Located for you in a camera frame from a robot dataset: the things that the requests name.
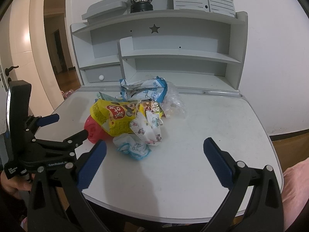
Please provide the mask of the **person's left hand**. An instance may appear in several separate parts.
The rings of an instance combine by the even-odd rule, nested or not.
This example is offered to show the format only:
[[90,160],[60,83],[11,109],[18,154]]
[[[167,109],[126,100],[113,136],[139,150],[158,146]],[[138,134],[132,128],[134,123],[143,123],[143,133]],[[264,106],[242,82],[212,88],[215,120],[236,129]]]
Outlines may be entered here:
[[5,192],[18,199],[20,191],[30,191],[32,187],[31,183],[23,178],[12,177],[8,179],[4,171],[1,172],[1,186]]

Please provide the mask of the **person's right forearm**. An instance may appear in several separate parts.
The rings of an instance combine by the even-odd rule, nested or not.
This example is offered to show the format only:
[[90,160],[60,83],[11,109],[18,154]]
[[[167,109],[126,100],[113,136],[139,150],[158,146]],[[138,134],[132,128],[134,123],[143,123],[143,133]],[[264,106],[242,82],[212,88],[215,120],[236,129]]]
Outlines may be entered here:
[[292,227],[308,201],[308,158],[283,173],[284,231]]

